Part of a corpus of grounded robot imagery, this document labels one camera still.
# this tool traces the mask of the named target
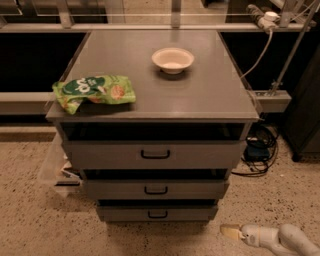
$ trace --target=speckled floor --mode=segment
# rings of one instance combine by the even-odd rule
[[[223,237],[222,223],[277,227],[292,223],[320,244],[320,161],[291,161],[280,151],[261,178],[231,176],[231,185],[209,223],[100,222],[94,202],[64,198],[37,181],[54,138],[52,127],[0,127],[0,255],[272,255]],[[245,171],[239,165],[237,171]]]

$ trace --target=chip bag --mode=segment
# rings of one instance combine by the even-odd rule
[[[131,82],[126,76],[95,76],[68,83],[56,82],[52,89],[60,105],[72,115],[86,100],[111,105],[136,101]]]

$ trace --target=metal pole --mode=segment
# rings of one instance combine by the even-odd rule
[[[171,0],[171,27],[180,27],[181,0]]]
[[[289,67],[289,65],[291,63],[291,61],[293,59],[293,56],[295,55],[295,53],[296,53],[296,51],[297,51],[297,49],[298,49],[298,47],[299,47],[299,45],[301,43],[301,40],[302,40],[304,34],[308,30],[309,24],[312,21],[313,15],[315,14],[319,4],[320,4],[320,0],[317,0],[317,1],[314,2],[313,6],[311,7],[309,16],[306,19],[306,22],[304,23],[304,26],[303,26],[302,30],[300,31],[300,33],[299,33],[299,36],[298,36],[298,38],[297,38],[297,40],[296,40],[296,42],[295,42],[295,44],[294,44],[289,56],[288,56],[287,61],[285,62],[284,66],[283,66],[283,68],[281,70],[281,73],[280,73],[277,81],[272,83],[272,88],[271,88],[270,92],[268,93],[270,96],[274,96],[276,94],[277,89],[281,85],[283,76],[286,73],[286,71],[287,71],[287,69],[288,69],[288,67]]]
[[[69,8],[66,0],[57,0],[57,7],[59,11],[61,25],[64,28],[71,28],[74,24],[72,17],[69,13]]]

